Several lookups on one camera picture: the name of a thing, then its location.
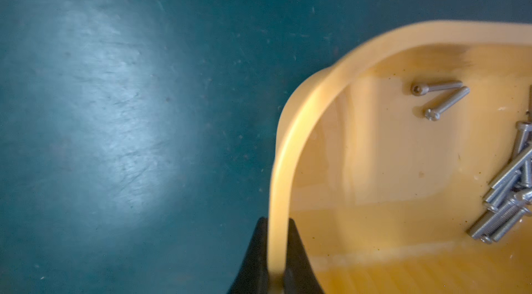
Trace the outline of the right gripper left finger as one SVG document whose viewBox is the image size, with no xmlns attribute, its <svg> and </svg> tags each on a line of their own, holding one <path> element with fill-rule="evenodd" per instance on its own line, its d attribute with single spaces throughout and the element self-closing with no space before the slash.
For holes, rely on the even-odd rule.
<svg viewBox="0 0 532 294">
<path fill-rule="evenodd" d="M 228 290 L 235 294 L 268 293 L 267 270 L 267 218 L 261 217 L 254 229 L 240 270 Z"/>
</svg>

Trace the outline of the yellow plastic storage box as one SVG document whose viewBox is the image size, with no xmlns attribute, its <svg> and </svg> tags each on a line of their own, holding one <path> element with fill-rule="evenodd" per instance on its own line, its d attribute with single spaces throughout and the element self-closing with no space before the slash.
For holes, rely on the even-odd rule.
<svg viewBox="0 0 532 294">
<path fill-rule="evenodd" d="M 417 97 L 413 83 L 461 81 Z M 485 244 L 467 231 L 526 119 L 531 26 L 430 21 L 356 47 L 306 79 L 277 128 L 267 270 L 284 292 L 293 219 L 327 293 L 530 293 L 531 219 Z"/>
</svg>

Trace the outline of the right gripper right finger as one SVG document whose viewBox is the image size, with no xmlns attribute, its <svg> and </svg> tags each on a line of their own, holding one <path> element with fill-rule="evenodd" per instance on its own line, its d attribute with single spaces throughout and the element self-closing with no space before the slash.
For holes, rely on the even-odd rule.
<svg viewBox="0 0 532 294">
<path fill-rule="evenodd" d="M 289 219 L 288 223 L 288 245 L 283 274 L 283 289 L 286 294 L 324 294 L 313 272 L 303 241 L 293 219 Z"/>
</svg>

